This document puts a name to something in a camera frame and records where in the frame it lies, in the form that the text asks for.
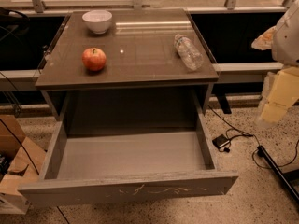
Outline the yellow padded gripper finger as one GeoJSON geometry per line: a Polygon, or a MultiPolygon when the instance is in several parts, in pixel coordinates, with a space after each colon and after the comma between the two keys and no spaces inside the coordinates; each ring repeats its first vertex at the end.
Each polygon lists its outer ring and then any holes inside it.
{"type": "Polygon", "coordinates": [[[298,100],[298,67],[287,67],[275,74],[269,72],[263,82],[257,125],[262,128],[276,125],[298,100]]]}
{"type": "Polygon", "coordinates": [[[276,27],[270,27],[263,34],[259,35],[252,43],[251,47],[258,50],[268,50],[272,48],[273,35],[276,27]]]}

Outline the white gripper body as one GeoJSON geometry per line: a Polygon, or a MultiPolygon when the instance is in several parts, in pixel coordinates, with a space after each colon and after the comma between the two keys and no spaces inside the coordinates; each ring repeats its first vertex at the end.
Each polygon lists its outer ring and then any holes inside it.
{"type": "Polygon", "coordinates": [[[285,65],[264,79],[262,97],[271,108],[288,110],[299,100],[299,67],[285,65]]]}

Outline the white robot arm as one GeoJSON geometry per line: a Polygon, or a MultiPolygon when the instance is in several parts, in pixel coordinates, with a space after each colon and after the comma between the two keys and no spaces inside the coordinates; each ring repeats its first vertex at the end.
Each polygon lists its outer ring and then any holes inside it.
{"type": "Polygon", "coordinates": [[[258,127],[270,128],[299,100],[299,0],[251,46],[258,50],[270,49],[272,58],[283,65],[275,74],[267,73],[255,120],[258,127]]]}

